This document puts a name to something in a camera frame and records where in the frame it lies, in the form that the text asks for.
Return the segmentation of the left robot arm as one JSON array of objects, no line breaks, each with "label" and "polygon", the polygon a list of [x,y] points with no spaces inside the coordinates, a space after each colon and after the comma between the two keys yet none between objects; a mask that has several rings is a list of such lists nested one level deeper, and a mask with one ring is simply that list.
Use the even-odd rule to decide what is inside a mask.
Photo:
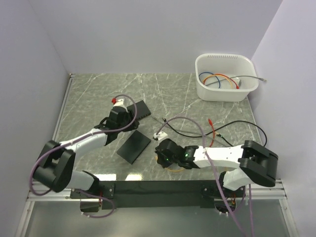
[{"label": "left robot arm", "polygon": [[94,149],[109,145],[121,132],[136,130],[139,126],[137,115],[136,105],[126,107],[116,103],[109,116],[89,132],[68,141],[48,141],[31,170],[30,191],[39,195],[33,189],[33,180],[36,180],[56,193],[70,188],[82,191],[87,198],[96,197],[102,189],[100,180],[87,171],[75,171],[75,160]]}]

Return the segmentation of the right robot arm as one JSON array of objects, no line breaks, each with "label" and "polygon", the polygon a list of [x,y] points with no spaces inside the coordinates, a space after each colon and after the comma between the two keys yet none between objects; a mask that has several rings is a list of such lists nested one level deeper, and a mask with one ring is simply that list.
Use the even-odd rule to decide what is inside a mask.
[{"label": "right robot arm", "polygon": [[227,167],[222,172],[217,191],[230,196],[242,186],[257,184],[263,187],[276,185],[278,155],[260,144],[246,140],[243,145],[229,148],[181,147],[171,139],[164,139],[155,148],[157,163],[163,168],[177,164],[184,169]]}]

